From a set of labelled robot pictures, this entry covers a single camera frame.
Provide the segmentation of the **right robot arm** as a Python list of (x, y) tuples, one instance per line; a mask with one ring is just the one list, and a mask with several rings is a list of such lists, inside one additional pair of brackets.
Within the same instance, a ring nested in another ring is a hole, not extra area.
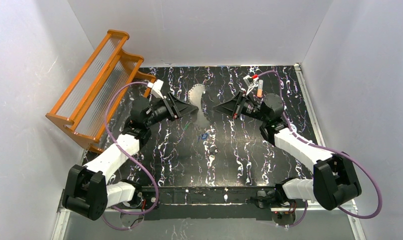
[(362, 194), (353, 162), (296, 136), (283, 116), (284, 105), (280, 96), (269, 93), (258, 103), (240, 91), (233, 99), (213, 109), (233, 119), (244, 115), (260, 120), (259, 130), (264, 140), (287, 152), (311, 171), (312, 179), (290, 177), (277, 183), (270, 197), (272, 202), (308, 200), (318, 202), (326, 210), (333, 210)]

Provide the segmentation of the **blue key tag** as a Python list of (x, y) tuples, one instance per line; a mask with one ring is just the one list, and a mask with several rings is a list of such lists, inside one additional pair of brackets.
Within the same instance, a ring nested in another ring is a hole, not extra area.
[(210, 136), (210, 134), (209, 134), (208, 132), (203, 133), (203, 134), (200, 134), (200, 135), (197, 137), (197, 142), (199, 143), (200, 141), (205, 141), (206, 139), (209, 138), (209, 136)]

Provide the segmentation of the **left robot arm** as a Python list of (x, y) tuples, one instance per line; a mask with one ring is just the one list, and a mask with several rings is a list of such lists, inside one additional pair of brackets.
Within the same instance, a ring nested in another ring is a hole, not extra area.
[(94, 160), (69, 170), (62, 205), (95, 221), (106, 208), (133, 201), (138, 184), (125, 179), (109, 184), (112, 175), (148, 142), (152, 125), (165, 119), (175, 121), (197, 110), (197, 106), (180, 101), (171, 93), (156, 98), (154, 103), (146, 97), (137, 98), (116, 142)]

